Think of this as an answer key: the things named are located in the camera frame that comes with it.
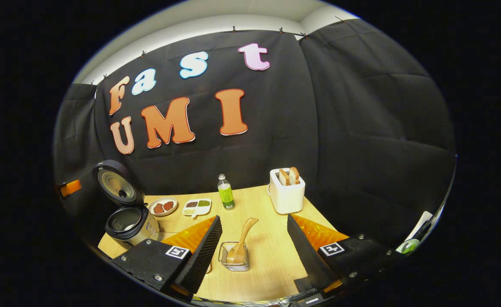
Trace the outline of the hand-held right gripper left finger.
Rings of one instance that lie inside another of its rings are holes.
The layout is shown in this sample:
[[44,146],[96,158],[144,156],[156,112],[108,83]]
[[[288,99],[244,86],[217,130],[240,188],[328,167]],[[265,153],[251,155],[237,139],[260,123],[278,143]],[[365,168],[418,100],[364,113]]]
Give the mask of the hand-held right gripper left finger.
[[143,241],[112,261],[155,291],[189,302],[201,286],[221,234],[221,218],[216,215],[164,241]]

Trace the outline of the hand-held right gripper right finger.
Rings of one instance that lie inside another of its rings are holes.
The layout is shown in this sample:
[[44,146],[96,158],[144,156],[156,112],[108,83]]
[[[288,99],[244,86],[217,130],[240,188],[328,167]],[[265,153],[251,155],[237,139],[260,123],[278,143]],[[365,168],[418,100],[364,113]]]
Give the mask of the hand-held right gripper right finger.
[[348,236],[297,214],[286,227],[311,284],[326,295],[362,288],[405,258],[372,236]]

